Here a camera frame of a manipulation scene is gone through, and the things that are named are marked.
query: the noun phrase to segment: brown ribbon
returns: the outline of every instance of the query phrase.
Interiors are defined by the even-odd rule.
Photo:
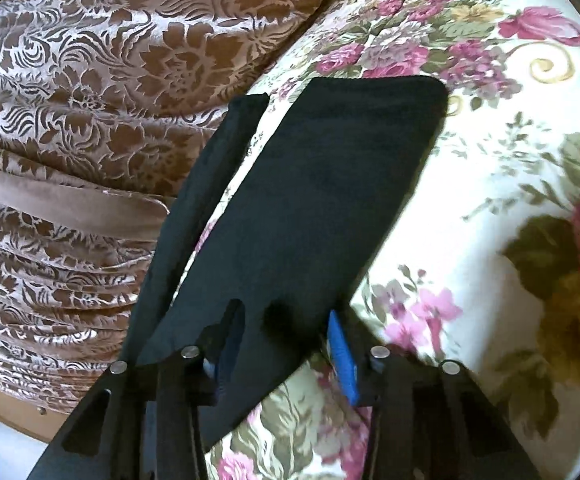
[[[53,224],[126,240],[157,240],[169,213],[165,198],[83,189],[0,171],[0,203]]]

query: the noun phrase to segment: silver rivet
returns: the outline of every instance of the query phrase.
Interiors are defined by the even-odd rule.
[[[125,361],[114,361],[110,365],[110,372],[114,375],[120,375],[128,369],[128,364]]]
[[[390,357],[390,351],[385,346],[373,346],[370,355],[376,359],[385,359]]]
[[[454,361],[446,361],[441,365],[441,370],[448,375],[457,375],[461,371],[461,367]]]
[[[198,346],[186,346],[181,351],[181,357],[183,359],[194,359],[198,357],[201,351],[199,350]]]

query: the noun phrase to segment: brown fabric fold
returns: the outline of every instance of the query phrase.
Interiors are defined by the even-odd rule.
[[[156,241],[167,206],[142,193],[80,189],[0,171],[0,203],[88,234]]]
[[[1,0],[0,391],[69,412],[170,198],[322,0]]]

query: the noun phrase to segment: white floor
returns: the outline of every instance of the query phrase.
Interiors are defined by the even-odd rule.
[[[0,480],[25,480],[46,446],[0,423]]]

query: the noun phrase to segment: black fabric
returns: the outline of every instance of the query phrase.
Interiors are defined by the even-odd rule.
[[[351,297],[418,176],[447,100],[443,84],[425,76],[317,78],[283,118],[138,358],[157,362],[194,343],[228,301],[243,301],[231,382],[216,407],[199,413],[206,448],[301,364],[300,346],[262,330],[266,307],[289,305],[294,329],[309,338]],[[177,235],[176,224],[164,228],[160,246]],[[153,279],[170,272],[155,264]]]
[[[132,309],[119,359],[135,363],[170,307],[185,264],[239,168],[267,102],[265,94],[234,98],[221,126],[193,165],[161,227],[154,257]]]

